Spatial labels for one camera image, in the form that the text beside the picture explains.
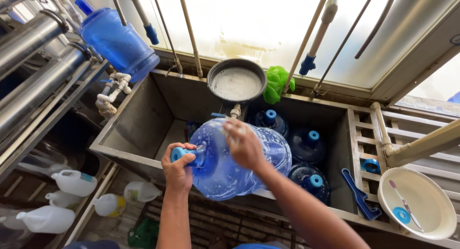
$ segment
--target white gallon container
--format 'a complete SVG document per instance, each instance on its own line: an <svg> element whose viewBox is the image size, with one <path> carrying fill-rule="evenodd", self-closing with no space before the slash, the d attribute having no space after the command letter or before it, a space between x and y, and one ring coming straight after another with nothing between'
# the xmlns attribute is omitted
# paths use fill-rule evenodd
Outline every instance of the white gallon container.
<svg viewBox="0 0 460 249"><path fill-rule="evenodd" d="M48 193L45 195L45 198L47 200L50 200L51 206L71 209L73 211L77 210L78 205L80 205L80 202L82 200L80 196L66 193L61 190L53 193Z"/></svg>
<svg viewBox="0 0 460 249"><path fill-rule="evenodd" d="M9 229L27 230L27 226L24 221L18 220L16 216L0 217L0 223Z"/></svg>
<svg viewBox="0 0 460 249"><path fill-rule="evenodd" d="M163 194L153 183L130 182L124 191L125 199L132 202L149 202Z"/></svg>
<svg viewBox="0 0 460 249"><path fill-rule="evenodd" d="M54 206L20 212L16 219L24 221L34 233L60 234L70 228L75 220L75 212Z"/></svg>
<svg viewBox="0 0 460 249"><path fill-rule="evenodd" d="M94 209L102 217L118 217L126 208L123 197L108 193L93 201Z"/></svg>
<svg viewBox="0 0 460 249"><path fill-rule="evenodd" d="M94 176L84 174L77 170L62 170L59 174L52 174L57 186L63 191L80 197L90 195L98 181Z"/></svg>

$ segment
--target soapy water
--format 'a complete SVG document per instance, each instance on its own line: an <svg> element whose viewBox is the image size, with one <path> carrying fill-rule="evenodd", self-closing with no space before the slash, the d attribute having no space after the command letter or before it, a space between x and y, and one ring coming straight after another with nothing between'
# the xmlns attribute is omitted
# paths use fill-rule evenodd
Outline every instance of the soapy water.
<svg viewBox="0 0 460 249"><path fill-rule="evenodd" d="M222 123L225 122L222 118L212 119L197 129L190 139L191 144L206 144L206 161L202 168L193 168L193 184L206 197L214 200L230 199L265 187L252 171L234 162L225 134L222 133ZM248 126L260 138L266 160L287 175L292 156L283 136L268 128Z"/></svg>
<svg viewBox="0 0 460 249"><path fill-rule="evenodd" d="M257 74L239 67L228 68L217 73L212 85L218 96L230 101L250 99L262 88L262 82Z"/></svg>

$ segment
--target green plastic bag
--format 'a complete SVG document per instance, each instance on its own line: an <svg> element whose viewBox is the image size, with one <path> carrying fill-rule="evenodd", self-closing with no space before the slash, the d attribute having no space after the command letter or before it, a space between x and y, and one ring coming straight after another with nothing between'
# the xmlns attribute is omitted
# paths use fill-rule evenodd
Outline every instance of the green plastic bag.
<svg viewBox="0 0 460 249"><path fill-rule="evenodd" d="M264 100L269 104L274 104L281 100L281 93L283 91L284 83L288 79L289 72L281 66L272 66L268 68L267 72L267 88L264 91ZM292 77L289 82L289 88L294 91L295 80Z"/></svg>
<svg viewBox="0 0 460 249"><path fill-rule="evenodd" d="M160 223L150 219L143 219L139 226L128 231L129 247L153 249L158 239Z"/></svg>

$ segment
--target blue bottle cap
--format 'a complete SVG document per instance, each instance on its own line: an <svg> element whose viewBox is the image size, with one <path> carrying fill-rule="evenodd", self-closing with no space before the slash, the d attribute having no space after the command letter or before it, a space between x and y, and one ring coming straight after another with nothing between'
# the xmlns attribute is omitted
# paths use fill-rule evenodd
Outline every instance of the blue bottle cap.
<svg viewBox="0 0 460 249"><path fill-rule="evenodd" d="M310 176L310 183L313 185L313 187L321 187L322 185L322 178L319 175L312 175Z"/></svg>
<svg viewBox="0 0 460 249"><path fill-rule="evenodd" d="M318 140L319 139L319 133L317 131L310 131L308 133L308 137L311 139L311 140Z"/></svg>
<svg viewBox="0 0 460 249"><path fill-rule="evenodd" d="M273 121L275 120L276 118L276 112L273 111L273 110L267 110L265 112L265 118L267 119L267 122L268 123L273 123Z"/></svg>
<svg viewBox="0 0 460 249"><path fill-rule="evenodd" d="M175 147L171 151L171 163L185 155L185 150L181 147Z"/></svg>
<svg viewBox="0 0 460 249"><path fill-rule="evenodd" d="M369 172L372 174L380 173L380 164L375 159L371 159L371 158L366 159L364 161L363 166L366 172Z"/></svg>
<svg viewBox="0 0 460 249"><path fill-rule="evenodd" d="M395 207L393 209L393 215L405 225L410 223L409 212L401 207Z"/></svg>
<svg viewBox="0 0 460 249"><path fill-rule="evenodd" d="M94 12L94 8L88 4L86 0L75 0L75 4L85 13L85 15L89 15Z"/></svg>

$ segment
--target hand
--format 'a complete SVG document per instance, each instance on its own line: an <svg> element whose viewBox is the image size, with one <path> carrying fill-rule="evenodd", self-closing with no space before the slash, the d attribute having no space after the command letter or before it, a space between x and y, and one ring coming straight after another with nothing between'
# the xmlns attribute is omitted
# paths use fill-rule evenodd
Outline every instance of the hand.
<svg viewBox="0 0 460 249"><path fill-rule="evenodd" d="M172 143L168 146L165 155L161 159L161 166L163 166L163 172L166 176L166 189L188 194L192 187L192 169L185 167L185 165L192 162L195 159L195 155L187 153L171 163L171 151L175 147L196 149L196 146L189 143Z"/></svg>
<svg viewBox="0 0 460 249"><path fill-rule="evenodd" d="M260 139L247 124L239 120L230 120L222 124L222 127L228 133L226 140L230 154L239 165L256 173L271 165L262 152Z"/></svg>

